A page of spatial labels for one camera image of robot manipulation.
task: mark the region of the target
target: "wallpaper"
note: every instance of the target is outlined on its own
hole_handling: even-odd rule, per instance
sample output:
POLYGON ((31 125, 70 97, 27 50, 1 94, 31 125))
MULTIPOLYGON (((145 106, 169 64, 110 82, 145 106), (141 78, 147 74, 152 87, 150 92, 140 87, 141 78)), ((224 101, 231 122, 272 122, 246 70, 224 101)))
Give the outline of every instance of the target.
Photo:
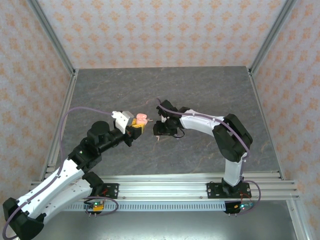
POLYGON ((285 0, 40 0, 73 66, 247 66, 285 0))
POLYGON ((27 1, 0 1, 0 36, 2 205, 39 179, 70 76, 27 1))
POLYGON ((319 0, 298 0, 254 79, 285 176, 320 236, 319 0))

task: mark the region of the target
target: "wire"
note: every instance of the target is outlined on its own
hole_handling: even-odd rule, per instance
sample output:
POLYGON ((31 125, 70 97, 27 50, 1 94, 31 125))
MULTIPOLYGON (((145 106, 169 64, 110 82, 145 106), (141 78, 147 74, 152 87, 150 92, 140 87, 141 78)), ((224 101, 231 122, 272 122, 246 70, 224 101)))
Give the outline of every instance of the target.
POLYGON ((243 215, 243 214, 248 214, 250 212, 252 212, 254 209, 256 209, 256 207, 259 205, 260 201, 261 201, 261 189, 259 187, 259 185, 255 182, 255 181, 252 181, 252 180, 246 180, 246 181, 243 181, 244 183, 253 183, 254 185, 256 185, 257 189, 258 189, 258 192, 259 192, 259 197, 258 197, 258 200, 256 201, 256 204, 253 205, 252 208, 250 208, 249 210, 247 211, 244 211, 244 212, 239 212, 237 213, 236 215, 239 216, 239 215, 243 215))
POLYGON ((31 200, 33 200, 34 198, 36 198, 38 195, 40 195, 41 193, 43 193, 46 189, 48 189, 60 176, 60 173, 63 169, 64 166, 64 149, 63 149, 63 144, 62 144, 62 129, 63 129, 63 125, 65 122, 65 119, 67 117, 67 115, 75 110, 89 110, 89 111, 93 111, 96 113, 100 113, 100 114, 105 114, 105 115, 112 115, 111 112, 104 112, 104 111, 100 111, 94 108, 90 108, 90 107, 86 107, 86 106, 77 106, 77 107, 73 107, 71 109, 69 109, 61 118, 60 124, 59 124, 59 147, 60 147, 60 167, 58 169, 58 172, 56 174, 56 176, 54 176, 54 178, 47 184, 45 185, 42 189, 40 189, 37 193, 35 193, 33 196, 31 196, 30 198, 28 198, 24 203, 22 203, 20 206, 17 207, 16 210, 13 211, 13 213, 8 217, 8 220, 6 221, 3 230, 2 230, 2 237, 4 240, 13 240, 15 238, 17 238, 18 236, 12 236, 12 237, 7 237, 6 232, 7 232, 7 228, 9 226, 9 223, 11 222, 11 220, 14 218, 14 216, 28 203, 30 203, 31 200))
POLYGON ((179 127, 180 131, 183 133, 182 136, 173 136, 175 139, 182 139, 185 136, 185 132, 179 127))
POLYGON ((242 203, 243 200, 244 200, 244 196, 246 196, 248 199, 250 199, 250 201, 253 203, 251 197, 250 197, 248 194, 243 193, 243 192, 241 191, 241 192, 240 192, 240 195, 241 195, 241 203, 242 203))
POLYGON ((186 113, 186 112, 177 112, 177 111, 171 111, 165 107, 163 107, 161 105, 161 100, 159 98, 157 98, 157 100, 159 101, 159 108, 161 108, 162 110, 166 111, 167 113, 172 113, 172 114, 178 114, 178 115, 182 115, 182 116, 198 116, 198 117, 202 117, 202 118, 206 118, 206 119, 210 119, 210 120, 213 120, 213 121, 216 121, 220 124, 222 124, 223 126, 225 126, 230 132, 232 132, 235 137, 239 140, 239 142, 241 143, 241 145, 244 147, 244 149, 246 150, 247 154, 245 157, 243 157, 243 159, 247 159, 250 157, 250 150, 249 148, 247 147, 247 145, 245 144, 245 142, 241 139, 241 137, 235 132, 235 130, 233 130, 228 124, 226 124, 224 121, 221 121, 217 118, 215 118, 214 116, 209 116, 209 115, 205 115, 205 114, 201 114, 201 113, 186 113))
MULTIPOLYGON (((84 197, 84 199, 89 199, 89 200, 94 200, 94 199, 104 199, 104 200, 110 200, 112 202, 115 203, 115 209, 113 209, 112 211, 108 211, 108 212, 105 212, 105 213, 100 213, 97 215, 97 217, 102 217, 102 216, 106 216, 106 215, 109 215, 109 214, 113 214, 115 211, 118 210, 119 208, 119 203, 112 199, 112 198, 109 198, 109 197, 105 197, 105 196, 88 196, 88 197, 84 197)), ((88 212, 88 208, 91 207, 94 203, 92 203, 91 205, 88 205, 85 209, 85 213, 87 215, 90 215, 90 213, 88 212)))

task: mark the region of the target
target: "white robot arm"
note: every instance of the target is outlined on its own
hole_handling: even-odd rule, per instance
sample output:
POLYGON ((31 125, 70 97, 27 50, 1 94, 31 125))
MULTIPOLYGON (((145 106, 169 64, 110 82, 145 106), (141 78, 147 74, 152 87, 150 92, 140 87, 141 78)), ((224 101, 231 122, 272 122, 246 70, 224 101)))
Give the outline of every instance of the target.
POLYGON ((234 114, 223 117, 198 113, 188 107, 178 110, 168 100, 160 101, 156 109, 161 115, 161 121, 156 121, 153 126, 155 136, 175 137, 177 129, 193 129, 215 138, 225 158, 225 172, 221 185, 215 183, 216 193, 210 193, 210 196, 217 194, 220 198, 222 195, 234 198, 243 187, 248 186, 242 182, 242 164, 253 139, 234 114))
MULTIPOLYGON (((104 151, 121 142, 131 147, 144 129, 144 124, 133 122, 134 116, 128 111, 114 111, 112 117, 115 118, 113 130, 105 121, 95 122, 60 168, 32 191, 18 199, 10 197, 3 203, 4 218, 21 240, 33 239, 68 205, 101 194, 104 182, 89 171, 102 160, 104 151)), ((5 231, 6 227, 3 238, 10 239, 5 231)))

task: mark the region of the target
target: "gray marble surface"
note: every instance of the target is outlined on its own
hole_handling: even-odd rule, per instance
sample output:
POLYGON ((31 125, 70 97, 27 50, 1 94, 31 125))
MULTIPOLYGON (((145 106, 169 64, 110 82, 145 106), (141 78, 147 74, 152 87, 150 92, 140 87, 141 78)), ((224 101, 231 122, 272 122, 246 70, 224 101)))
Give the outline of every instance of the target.
MULTIPOLYGON (((178 109, 226 116, 235 114, 253 137, 244 171, 276 171, 279 165, 244 66, 83 69, 79 71, 71 108, 85 106, 106 112, 129 110, 159 120, 156 97, 178 109)), ((86 110, 72 112, 63 144, 70 153, 95 121, 113 125, 113 118, 86 110)), ((185 137, 153 136, 153 123, 128 147, 122 143, 102 155, 92 170, 98 175, 186 174, 224 172, 225 160, 215 139, 186 129, 185 137)))

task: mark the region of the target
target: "black mounting bracket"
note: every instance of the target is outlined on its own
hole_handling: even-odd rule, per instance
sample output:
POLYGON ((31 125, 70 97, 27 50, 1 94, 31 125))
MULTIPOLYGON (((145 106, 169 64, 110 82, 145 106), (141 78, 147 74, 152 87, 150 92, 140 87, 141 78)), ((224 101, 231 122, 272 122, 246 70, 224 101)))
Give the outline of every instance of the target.
POLYGON ((104 183, 102 184, 102 197, 117 199, 119 193, 119 183, 104 183))
POLYGON ((208 199, 247 199, 248 196, 250 198, 252 197, 251 195, 251 189, 250 185, 247 182, 242 182, 240 181, 235 187, 236 191, 234 192, 226 192, 224 189, 224 184, 219 182, 209 182, 206 184, 206 193, 208 196, 208 199))

